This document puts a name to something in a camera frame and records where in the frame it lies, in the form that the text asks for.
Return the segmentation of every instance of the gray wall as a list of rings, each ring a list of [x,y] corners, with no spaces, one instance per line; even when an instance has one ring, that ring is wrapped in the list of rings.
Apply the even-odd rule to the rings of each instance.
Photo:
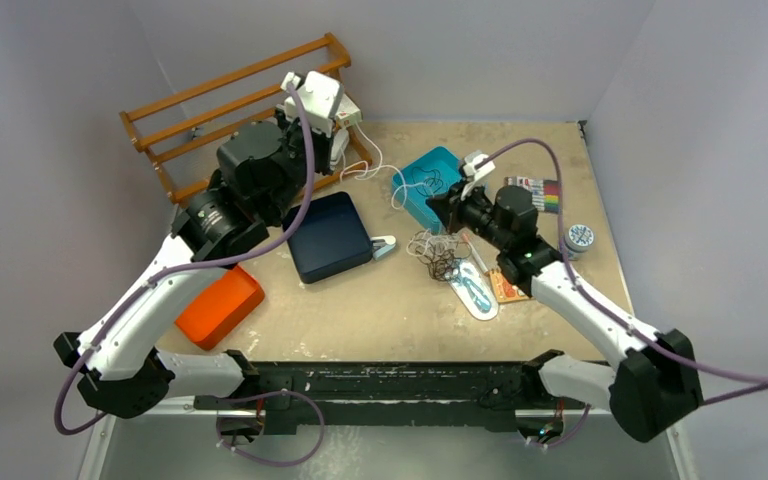
[[[333,31],[368,117],[579,120],[593,112],[654,0],[132,0],[183,89]],[[188,113],[283,78],[229,88]]]
[[[0,478],[77,475],[88,437],[54,430],[51,341],[163,236],[168,202],[117,113],[168,94],[124,0],[0,1]],[[72,425],[92,414],[75,397]]]
[[[639,315],[768,373],[768,2],[658,1],[589,127]],[[768,392],[688,425],[705,478],[768,478]]]

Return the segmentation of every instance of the tabletop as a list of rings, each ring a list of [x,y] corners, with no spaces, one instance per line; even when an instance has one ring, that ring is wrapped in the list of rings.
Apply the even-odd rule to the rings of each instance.
[[[575,264],[595,288],[623,308],[630,308],[596,181],[575,123],[368,123],[364,131],[384,154],[384,162],[405,166],[442,145],[459,158],[475,151],[492,153],[524,137],[549,143],[561,162],[564,220],[591,227],[595,243]],[[377,154],[370,149],[377,162]],[[354,153],[348,161],[356,161]],[[504,177],[554,178],[547,153],[523,145],[499,157],[488,190]],[[236,349],[251,360],[267,361],[509,361],[530,360],[559,349],[583,360],[602,356],[560,316],[536,301],[503,304],[490,321],[478,321],[452,288],[428,276],[405,252],[422,226],[406,211],[390,206],[393,171],[382,169],[365,181],[347,176],[316,192],[321,197],[348,192],[370,236],[394,235],[396,252],[378,261],[311,285],[301,283],[286,245],[242,264],[260,282],[266,300],[237,326],[214,352]],[[540,213],[540,234],[557,242],[556,217]],[[274,239],[280,231],[271,230]],[[488,267],[496,251],[472,237]],[[204,353],[171,328],[159,348]]]

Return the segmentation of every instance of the wooden rail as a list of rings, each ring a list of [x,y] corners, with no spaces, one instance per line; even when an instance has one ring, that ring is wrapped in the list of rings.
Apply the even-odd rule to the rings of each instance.
[[[185,187],[178,188],[169,175],[169,172],[166,171],[166,168],[163,165],[164,163],[196,148],[207,145],[210,142],[220,140],[223,137],[231,135],[245,123],[265,120],[272,116],[273,109],[264,110],[243,120],[234,122],[218,130],[207,133],[203,136],[192,138],[186,143],[170,148],[164,152],[155,152],[153,146],[164,140],[175,137],[176,135],[189,132],[195,127],[203,125],[211,120],[237,111],[248,105],[252,105],[273,95],[277,95],[281,93],[280,85],[271,85],[264,89],[258,90],[257,92],[250,93],[244,97],[234,100],[230,103],[208,110],[207,112],[200,113],[192,118],[188,118],[182,122],[163,128],[148,135],[142,135],[134,122],[321,48],[327,48],[331,58],[328,63],[320,65],[316,68],[316,70],[320,73],[329,75],[342,83],[340,69],[350,66],[352,64],[352,60],[349,56],[348,50],[346,50],[346,47],[344,47],[343,44],[337,40],[337,37],[331,33],[326,33],[322,38],[272,56],[265,60],[261,60],[260,62],[254,63],[247,67],[243,67],[234,72],[227,73],[218,78],[214,78],[213,80],[202,83],[201,85],[188,88],[184,91],[158,100],[157,102],[139,107],[135,110],[131,110],[130,112],[119,113],[119,118],[122,120],[122,125],[125,127],[125,133],[128,134],[128,137],[131,140],[131,144],[134,145],[134,148],[136,148],[138,152],[146,154],[146,157],[148,157],[152,167],[157,173],[158,179],[160,180],[163,189],[166,191],[166,196],[171,202],[186,202],[187,199],[207,187],[207,179],[203,179]],[[366,162],[367,165],[371,165],[372,159],[369,155],[369,152],[366,150],[354,132],[351,132],[349,135],[349,145],[355,149],[362,161]],[[353,168],[353,170],[359,168],[363,168],[363,166],[356,166]],[[334,183],[338,179],[339,172],[317,181],[316,188],[321,188],[325,185]]]

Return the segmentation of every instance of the navy blue container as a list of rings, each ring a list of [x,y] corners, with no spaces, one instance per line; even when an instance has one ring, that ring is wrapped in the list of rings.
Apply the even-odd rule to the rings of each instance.
[[[299,207],[284,218],[290,226]],[[302,282],[310,284],[372,260],[372,241],[352,198],[337,192],[310,203],[299,229],[287,241]]]

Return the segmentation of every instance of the white charging cable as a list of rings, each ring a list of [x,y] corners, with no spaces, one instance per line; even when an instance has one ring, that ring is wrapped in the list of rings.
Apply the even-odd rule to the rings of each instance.
[[[364,138],[364,140],[367,141],[370,145],[372,145],[372,148],[375,149],[376,152],[378,152],[378,166],[371,169],[369,168],[369,164],[360,161],[355,162],[348,167],[346,166],[346,154],[343,153],[343,170],[340,172],[340,182],[343,181],[343,175],[346,174],[358,174],[357,177],[355,177],[355,180],[369,180],[373,178],[382,168],[390,168],[396,171],[397,174],[399,174],[399,177],[402,179],[402,184],[396,187],[395,190],[393,190],[393,195],[390,197],[390,206],[393,207],[395,210],[404,210],[405,202],[408,200],[408,188],[411,187],[419,187],[419,186],[427,186],[427,184],[423,182],[419,183],[412,183],[408,184],[407,180],[405,179],[404,173],[398,168],[393,165],[385,164],[384,163],[384,153],[381,151],[381,148],[378,147],[378,145],[372,141],[372,139],[369,138],[369,136],[366,135],[366,132],[363,131],[362,128],[360,128],[360,125],[355,125],[355,129],[357,129],[357,132]],[[350,170],[358,165],[363,165],[363,171],[360,170]],[[399,190],[404,189],[403,198],[401,204],[396,204],[396,195],[399,194]]]
[[[454,235],[435,235],[431,233],[431,230],[425,229],[410,239],[408,244],[405,245],[405,251],[412,257],[423,257],[429,253],[429,250],[431,252],[454,250],[458,247],[458,244],[458,238]]]

